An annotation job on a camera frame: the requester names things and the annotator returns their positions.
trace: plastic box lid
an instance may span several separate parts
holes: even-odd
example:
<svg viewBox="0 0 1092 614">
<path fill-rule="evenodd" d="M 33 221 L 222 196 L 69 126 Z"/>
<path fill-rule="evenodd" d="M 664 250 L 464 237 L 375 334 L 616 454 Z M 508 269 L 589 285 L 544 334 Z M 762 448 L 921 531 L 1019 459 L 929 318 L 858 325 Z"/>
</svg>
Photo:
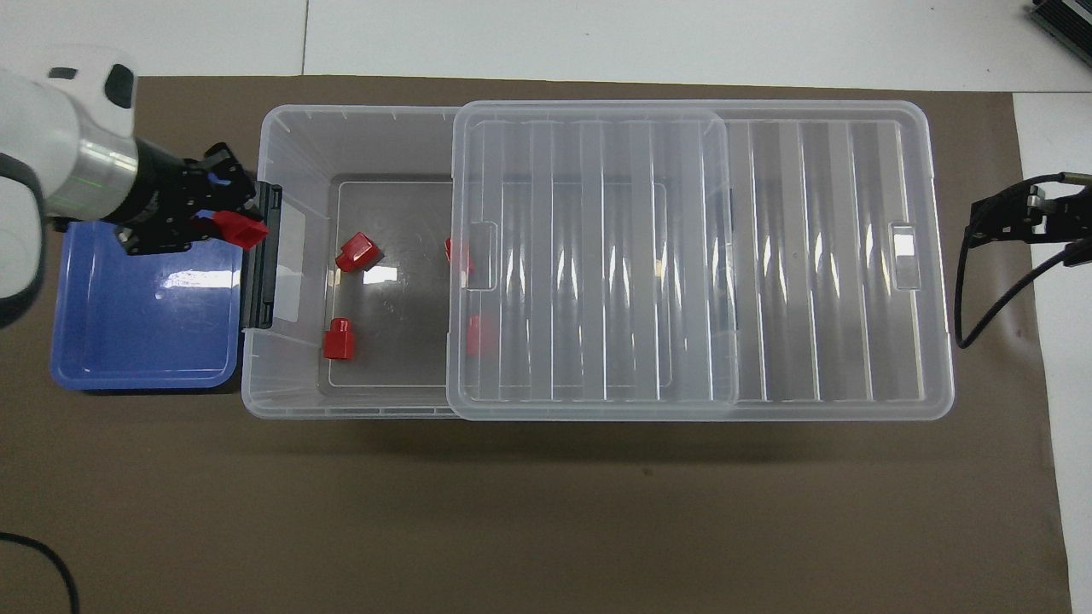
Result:
<svg viewBox="0 0 1092 614">
<path fill-rule="evenodd" d="M 951 406 L 928 128 L 909 103 L 472 103 L 453 178 L 463 417 Z"/>
</svg>

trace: white table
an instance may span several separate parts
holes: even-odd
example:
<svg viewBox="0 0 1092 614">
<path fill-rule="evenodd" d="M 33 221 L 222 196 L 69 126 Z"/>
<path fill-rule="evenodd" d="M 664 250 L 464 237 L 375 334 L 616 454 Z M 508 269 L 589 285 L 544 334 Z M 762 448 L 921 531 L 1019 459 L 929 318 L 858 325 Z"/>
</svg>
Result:
<svg viewBox="0 0 1092 614">
<path fill-rule="evenodd" d="M 973 0 L 102 0 L 0 5 L 0 63 L 57 43 L 143 74 L 383 74 L 1018 92 L 1025 176 L 1092 170 L 1092 68 Z M 1057 247 L 1033 250 L 1036 262 Z M 1075 612 L 1092 612 L 1092 267 L 1035 284 Z"/>
</svg>

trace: clear plastic storage box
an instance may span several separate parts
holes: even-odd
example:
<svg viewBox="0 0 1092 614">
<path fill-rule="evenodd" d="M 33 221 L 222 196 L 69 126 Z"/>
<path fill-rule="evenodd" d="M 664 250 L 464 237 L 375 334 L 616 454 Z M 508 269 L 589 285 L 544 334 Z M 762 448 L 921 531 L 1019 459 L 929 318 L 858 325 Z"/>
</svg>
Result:
<svg viewBox="0 0 1092 614">
<path fill-rule="evenodd" d="M 927 420 L 952 402 L 909 103 L 287 106 L 263 417 Z M 364 273 L 333 259 L 361 231 Z M 452 262 L 444 256 L 451 237 Z M 322 358 L 334 317 L 353 361 Z"/>
</svg>

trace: brown mat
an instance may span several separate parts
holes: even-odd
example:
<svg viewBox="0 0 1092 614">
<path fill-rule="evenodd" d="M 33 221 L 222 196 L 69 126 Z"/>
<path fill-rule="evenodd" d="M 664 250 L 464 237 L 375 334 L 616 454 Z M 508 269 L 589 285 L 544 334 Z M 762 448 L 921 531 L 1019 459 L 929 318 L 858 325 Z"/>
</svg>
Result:
<svg viewBox="0 0 1092 614">
<path fill-rule="evenodd" d="M 141 81 L 138 133 L 253 164 L 280 104 L 517 97 L 913 101 L 949 291 L 969 203 L 1020 178 L 1008 94 L 159 78 Z M 993 249 L 971 315 L 1029 268 L 1025 247 Z M 957 353 L 934 423 L 301 423 L 236 393 L 60 389 L 56 279 L 0 331 L 0 530 L 60 552 L 85 612 L 1069 611 L 1030 292 Z M 0 611 L 62 607 L 45 559 L 0 544 Z"/>
</svg>

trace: blue tray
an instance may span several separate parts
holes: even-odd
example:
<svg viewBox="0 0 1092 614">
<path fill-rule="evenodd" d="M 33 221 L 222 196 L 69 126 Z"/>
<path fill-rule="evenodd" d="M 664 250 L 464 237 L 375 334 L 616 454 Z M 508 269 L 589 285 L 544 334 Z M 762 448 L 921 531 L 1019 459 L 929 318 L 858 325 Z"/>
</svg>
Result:
<svg viewBox="0 0 1092 614">
<path fill-rule="evenodd" d="M 127 256 L 103 222 L 64 235 L 49 368 L 74 390 L 213 388 L 236 368 L 242 250 Z"/>
</svg>

